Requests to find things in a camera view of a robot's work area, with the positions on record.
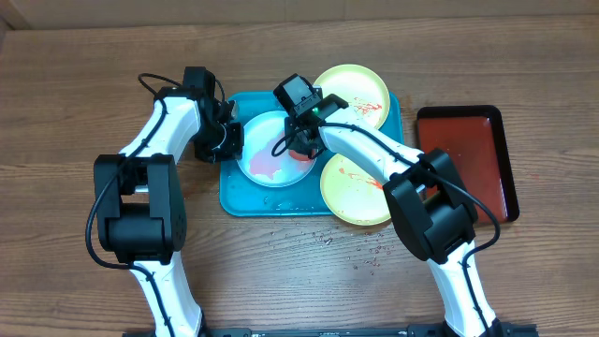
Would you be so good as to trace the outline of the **red sponge with dark scourer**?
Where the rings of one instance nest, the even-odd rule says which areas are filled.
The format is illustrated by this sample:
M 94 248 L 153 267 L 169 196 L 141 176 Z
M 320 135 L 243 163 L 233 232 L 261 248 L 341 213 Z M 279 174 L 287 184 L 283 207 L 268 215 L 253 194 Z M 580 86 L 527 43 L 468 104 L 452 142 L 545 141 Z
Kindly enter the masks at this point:
M 312 161 L 312 158 L 308 154 L 301 154 L 294 150 L 289 150 L 288 153 L 292 158 L 294 158 L 295 160 L 298 160 L 300 162 Z

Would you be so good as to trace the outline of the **light blue round plate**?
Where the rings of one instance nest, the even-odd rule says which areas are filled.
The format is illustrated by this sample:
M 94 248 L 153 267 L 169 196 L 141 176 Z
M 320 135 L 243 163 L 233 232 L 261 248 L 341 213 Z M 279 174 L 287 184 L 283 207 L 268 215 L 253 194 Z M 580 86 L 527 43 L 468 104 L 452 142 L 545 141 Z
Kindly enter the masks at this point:
M 272 110 L 252 118 L 243 127 L 243 147 L 238 165 L 254 183 L 266 187 L 286 187 L 297 183 L 312 170 L 315 160 L 298 160 L 288 150 L 272 156 L 274 145 L 285 135 L 287 114 Z

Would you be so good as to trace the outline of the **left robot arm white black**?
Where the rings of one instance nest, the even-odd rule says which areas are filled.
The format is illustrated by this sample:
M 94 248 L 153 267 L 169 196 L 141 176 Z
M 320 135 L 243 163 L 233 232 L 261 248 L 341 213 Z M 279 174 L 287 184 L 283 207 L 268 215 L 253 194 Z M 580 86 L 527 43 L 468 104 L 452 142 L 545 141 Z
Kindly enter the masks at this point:
M 117 154 L 94 163 L 95 202 L 85 229 L 92 260 L 129 271 L 153 315 L 153 336 L 207 336 L 210 331 L 185 275 L 187 217 L 177 164 L 187 145 L 214 164 L 241 158 L 236 105 L 204 66 L 152 90 L 153 113 Z

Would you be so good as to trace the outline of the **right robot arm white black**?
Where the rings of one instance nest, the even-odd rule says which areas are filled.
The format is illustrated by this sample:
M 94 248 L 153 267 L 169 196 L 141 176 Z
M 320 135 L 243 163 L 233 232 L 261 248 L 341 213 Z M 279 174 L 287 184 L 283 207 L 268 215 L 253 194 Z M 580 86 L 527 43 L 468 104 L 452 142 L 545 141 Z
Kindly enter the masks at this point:
M 451 158 L 434 149 L 423 153 L 383 134 L 337 95 L 324 95 L 293 74 L 273 91 L 287 113 L 285 133 L 271 153 L 292 150 L 313 159 L 340 154 L 382 185 L 395 232 L 417 259 L 426 262 L 439 289 L 446 334 L 498 336 L 501 322 L 488 304 L 475 254 L 498 241 L 501 229 L 475 243 L 479 211 L 488 207 L 472 196 Z

